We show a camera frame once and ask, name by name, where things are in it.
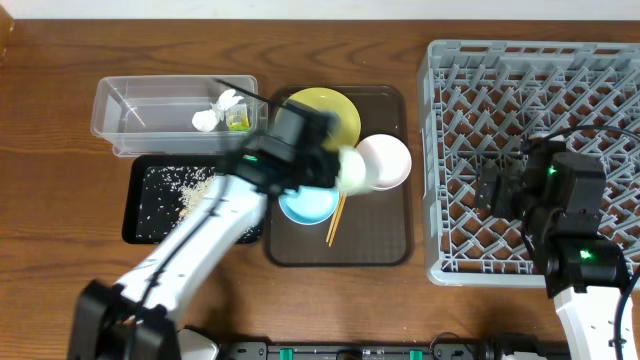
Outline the silver green snack wrapper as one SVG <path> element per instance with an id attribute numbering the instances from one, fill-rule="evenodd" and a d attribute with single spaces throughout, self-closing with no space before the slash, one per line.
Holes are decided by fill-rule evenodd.
<path id="1" fill-rule="evenodd" d="M 226 112 L 226 123 L 230 131 L 247 131 L 251 124 L 246 104 L 236 104 Z"/>

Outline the leftover white rice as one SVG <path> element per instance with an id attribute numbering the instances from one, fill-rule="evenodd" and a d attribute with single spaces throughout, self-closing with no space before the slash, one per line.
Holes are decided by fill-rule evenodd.
<path id="1" fill-rule="evenodd" d="M 133 206 L 133 242 L 163 241 L 201 203 L 215 178 L 212 167 L 148 167 Z"/>

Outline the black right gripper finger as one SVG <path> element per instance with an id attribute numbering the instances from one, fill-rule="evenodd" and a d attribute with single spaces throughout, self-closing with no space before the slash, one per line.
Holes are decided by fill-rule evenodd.
<path id="1" fill-rule="evenodd" d="M 498 181 L 505 179 L 518 180 L 524 172 L 524 163 L 522 161 L 511 161 L 508 159 L 494 159 L 480 169 L 478 174 L 479 181 Z"/>
<path id="2" fill-rule="evenodd" d="M 514 196 L 520 191 L 520 181 L 516 176 L 505 174 L 481 174 L 478 178 L 474 207 L 487 210 L 491 216 L 509 221 L 518 215 Z"/>

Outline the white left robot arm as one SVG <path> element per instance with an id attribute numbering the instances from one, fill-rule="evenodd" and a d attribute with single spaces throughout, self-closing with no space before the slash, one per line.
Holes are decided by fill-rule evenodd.
<path id="1" fill-rule="evenodd" d="M 269 199 L 300 186 L 333 187 L 340 155 L 312 140 L 258 133 L 213 167 L 209 193 L 145 260 L 111 286 L 93 280 L 83 289 L 68 358 L 217 358 L 213 340 L 178 327 L 195 292 L 261 221 Z"/>

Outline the white green plastic cup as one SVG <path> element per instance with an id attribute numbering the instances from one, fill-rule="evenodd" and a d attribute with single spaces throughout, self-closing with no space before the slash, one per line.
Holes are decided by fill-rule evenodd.
<path id="1" fill-rule="evenodd" d="M 355 148 L 343 146 L 339 149 L 339 163 L 335 187 L 341 194 L 354 196 L 372 191 L 377 170 L 369 159 Z"/>

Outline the white paper napkin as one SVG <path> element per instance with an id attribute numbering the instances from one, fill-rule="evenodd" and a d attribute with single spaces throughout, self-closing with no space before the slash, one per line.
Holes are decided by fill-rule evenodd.
<path id="1" fill-rule="evenodd" d="M 192 125 L 197 131 L 212 132 L 224 119 L 225 113 L 243 99 L 234 89 L 225 90 L 210 109 L 196 112 Z"/>

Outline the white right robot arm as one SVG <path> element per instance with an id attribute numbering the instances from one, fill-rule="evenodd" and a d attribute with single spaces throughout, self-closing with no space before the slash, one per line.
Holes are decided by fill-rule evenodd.
<path id="1" fill-rule="evenodd" d="M 621 248 L 599 232 L 606 175 L 598 158 L 559 137 L 525 144 L 520 173 L 483 168 L 475 207 L 521 224 L 521 238 L 574 359 L 635 359 L 630 274 Z"/>

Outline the light blue plastic bowl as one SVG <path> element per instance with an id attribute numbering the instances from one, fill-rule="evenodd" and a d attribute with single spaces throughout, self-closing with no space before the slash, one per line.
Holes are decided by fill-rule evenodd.
<path id="1" fill-rule="evenodd" d="M 316 225 L 330 218 L 337 209 L 339 192 L 335 188 L 300 186 L 278 198 L 281 211 L 300 225 Z"/>

